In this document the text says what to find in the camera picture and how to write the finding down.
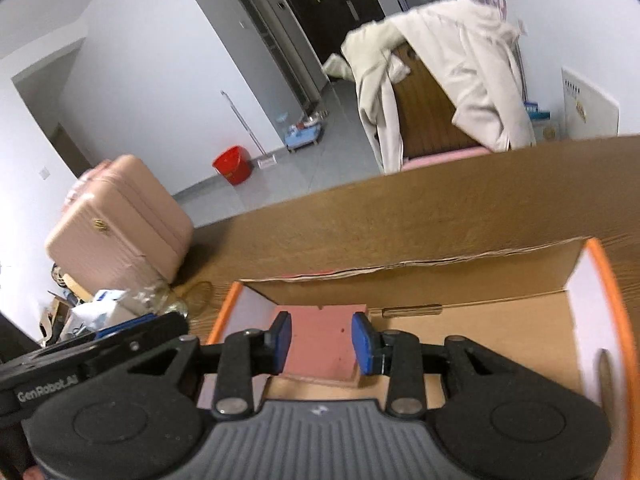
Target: pink suitcase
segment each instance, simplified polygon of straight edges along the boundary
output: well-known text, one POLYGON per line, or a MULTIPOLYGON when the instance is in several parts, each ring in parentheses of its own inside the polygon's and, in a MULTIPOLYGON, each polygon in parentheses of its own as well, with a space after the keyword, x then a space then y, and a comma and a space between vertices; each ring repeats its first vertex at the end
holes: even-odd
POLYGON ((88 292, 167 282, 184 259, 191 219, 133 155, 102 163, 70 193, 46 250, 88 292))

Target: blue cart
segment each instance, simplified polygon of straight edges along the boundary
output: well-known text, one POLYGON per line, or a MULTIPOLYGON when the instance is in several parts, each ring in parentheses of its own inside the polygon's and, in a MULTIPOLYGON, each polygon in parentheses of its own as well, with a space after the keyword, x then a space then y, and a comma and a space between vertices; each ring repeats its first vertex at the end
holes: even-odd
POLYGON ((299 130, 295 126, 289 129, 289 133, 284 138, 284 143, 287 149, 293 153, 298 148, 306 146, 307 144, 318 145, 318 137, 322 131, 322 123, 314 124, 308 128, 299 130))

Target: pink block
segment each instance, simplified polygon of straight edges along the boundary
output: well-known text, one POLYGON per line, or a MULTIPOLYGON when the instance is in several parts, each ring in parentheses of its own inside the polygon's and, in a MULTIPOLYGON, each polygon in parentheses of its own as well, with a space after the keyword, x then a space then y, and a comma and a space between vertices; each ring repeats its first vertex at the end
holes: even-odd
POLYGON ((425 166, 435 166, 452 160, 460 160, 461 158, 471 158, 472 156, 488 155, 493 153, 491 150, 482 146, 476 148, 465 148, 464 150, 456 150, 455 152, 437 153, 436 155, 419 156, 412 158, 409 162, 402 165, 402 171, 414 170, 415 168, 423 168, 425 166))
POLYGON ((351 318, 366 305, 278 306, 291 314, 292 339, 284 376, 320 383, 357 383, 351 318))

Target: cardboard box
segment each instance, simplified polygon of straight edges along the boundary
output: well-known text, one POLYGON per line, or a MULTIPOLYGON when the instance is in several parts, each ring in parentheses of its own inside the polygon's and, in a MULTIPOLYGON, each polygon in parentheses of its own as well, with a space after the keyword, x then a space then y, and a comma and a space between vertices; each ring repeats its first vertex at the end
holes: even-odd
MULTIPOLYGON (((597 240, 436 262, 401 262, 316 276, 242 280, 229 291, 209 343, 266 329, 277 304, 366 304, 377 330, 412 332, 442 344, 460 334, 601 404, 612 443, 598 479, 636 478, 638 358, 615 277, 597 240)), ((386 378, 340 388, 271 378, 272 399, 377 398, 386 378)), ((429 407, 442 405, 425 376, 429 407)))

